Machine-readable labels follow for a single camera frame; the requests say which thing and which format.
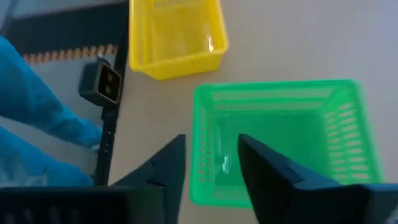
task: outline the blue protective cover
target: blue protective cover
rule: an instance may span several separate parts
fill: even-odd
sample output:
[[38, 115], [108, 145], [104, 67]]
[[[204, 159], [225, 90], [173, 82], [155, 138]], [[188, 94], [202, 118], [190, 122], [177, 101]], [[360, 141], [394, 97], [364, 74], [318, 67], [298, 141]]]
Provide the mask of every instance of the blue protective cover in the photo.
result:
[[[78, 118], [0, 36], [0, 116], [13, 119], [64, 141], [91, 148], [100, 143], [102, 130]], [[39, 149], [0, 127], [0, 182], [19, 185], [28, 177], [45, 176], [49, 186], [93, 185], [77, 167], [55, 161]]]

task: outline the white table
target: white table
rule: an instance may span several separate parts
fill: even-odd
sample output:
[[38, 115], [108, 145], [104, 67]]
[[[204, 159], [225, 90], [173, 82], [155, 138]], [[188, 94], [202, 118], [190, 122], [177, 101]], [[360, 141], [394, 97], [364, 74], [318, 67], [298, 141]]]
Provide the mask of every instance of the white table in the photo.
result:
[[180, 223], [256, 223], [250, 210], [197, 207], [189, 199], [193, 90], [209, 82], [322, 78], [363, 84], [382, 168], [398, 182], [398, 1], [222, 0], [222, 6], [230, 48], [217, 72], [158, 82], [127, 69], [109, 184], [185, 133]]

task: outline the gray floor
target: gray floor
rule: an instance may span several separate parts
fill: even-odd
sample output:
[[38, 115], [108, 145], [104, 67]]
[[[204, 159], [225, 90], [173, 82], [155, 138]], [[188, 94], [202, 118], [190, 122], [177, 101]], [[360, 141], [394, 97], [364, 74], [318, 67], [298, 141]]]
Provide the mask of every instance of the gray floor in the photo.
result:
[[[111, 1], [112, 0], [19, 0], [13, 12], [13, 17]], [[0, 1], [0, 26], [3, 23], [6, 9], [10, 2], [11, 0]], [[110, 56], [108, 59], [113, 61], [114, 57]], [[83, 66], [85, 63], [94, 60], [94, 58], [86, 58], [73, 61], [47, 62], [41, 65], [34, 65], [32, 68], [54, 91], [60, 100], [69, 106], [78, 116], [92, 120], [96, 124], [101, 125], [101, 108], [84, 100], [78, 94], [78, 82]], [[0, 118], [0, 125], [59, 161], [78, 166], [82, 171], [88, 174], [92, 174], [95, 170], [96, 154], [88, 152], [82, 147], [63, 142], [34, 128], [8, 119]]]

